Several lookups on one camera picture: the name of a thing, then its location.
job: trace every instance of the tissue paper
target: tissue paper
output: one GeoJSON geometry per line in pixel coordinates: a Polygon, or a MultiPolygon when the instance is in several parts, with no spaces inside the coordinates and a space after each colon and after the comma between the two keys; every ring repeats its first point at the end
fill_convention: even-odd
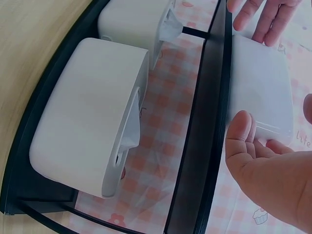
{"type": "Polygon", "coordinates": [[[129,117],[126,122],[125,130],[121,138],[118,156],[131,148],[137,147],[140,142],[140,111],[139,111],[139,92],[136,93],[129,117]]]}
{"type": "Polygon", "coordinates": [[[176,18],[173,9],[169,8],[168,14],[159,29],[159,40],[172,41],[182,33],[182,30],[183,24],[176,18]]]}

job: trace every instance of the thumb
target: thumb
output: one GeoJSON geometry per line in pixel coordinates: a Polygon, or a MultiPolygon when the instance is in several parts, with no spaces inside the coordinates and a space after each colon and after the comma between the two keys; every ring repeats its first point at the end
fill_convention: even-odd
{"type": "Polygon", "coordinates": [[[312,94],[308,94],[304,98],[303,113],[307,121],[312,124],[312,94]]]}
{"type": "Polygon", "coordinates": [[[246,139],[251,132],[252,117],[246,111],[240,111],[233,118],[225,139],[226,164],[233,178],[242,178],[242,169],[253,160],[247,153],[246,139]]]}

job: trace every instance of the hand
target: hand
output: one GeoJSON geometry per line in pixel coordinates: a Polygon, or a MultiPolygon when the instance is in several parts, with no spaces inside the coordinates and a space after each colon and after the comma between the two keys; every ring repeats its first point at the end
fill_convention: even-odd
{"type": "MultiPolygon", "coordinates": [[[[243,0],[228,0],[227,7],[235,12],[243,0]]],[[[302,0],[267,0],[257,24],[253,40],[273,46],[286,28],[302,0]]],[[[254,16],[263,0],[247,0],[238,15],[233,27],[243,30],[254,16]]]]}
{"type": "MultiPolygon", "coordinates": [[[[312,123],[312,95],[304,101],[312,123]]],[[[225,141],[226,164],[241,190],[276,218],[312,233],[312,152],[293,152],[278,141],[263,146],[246,111],[232,120],[225,141]]]]}

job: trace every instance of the cupcake print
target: cupcake print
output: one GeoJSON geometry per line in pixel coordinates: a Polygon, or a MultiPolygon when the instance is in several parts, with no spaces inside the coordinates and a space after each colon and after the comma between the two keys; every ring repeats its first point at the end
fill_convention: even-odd
{"type": "Polygon", "coordinates": [[[254,212],[253,219],[256,225],[263,224],[268,220],[268,212],[260,208],[254,212]]]}

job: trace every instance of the white tissue box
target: white tissue box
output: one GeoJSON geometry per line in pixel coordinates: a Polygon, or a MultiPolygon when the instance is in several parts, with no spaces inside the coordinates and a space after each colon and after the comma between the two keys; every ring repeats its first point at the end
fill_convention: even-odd
{"type": "Polygon", "coordinates": [[[230,120],[241,110],[257,123],[255,137],[293,139],[293,99],[285,55],[240,35],[233,36],[230,120]]]}
{"type": "Polygon", "coordinates": [[[178,37],[183,25],[176,19],[173,0],[112,0],[98,18],[101,39],[149,50],[154,69],[163,41],[178,37]]]}
{"type": "Polygon", "coordinates": [[[49,98],[29,157],[41,175],[98,197],[114,196],[140,139],[148,51],[84,39],[49,98]]]}

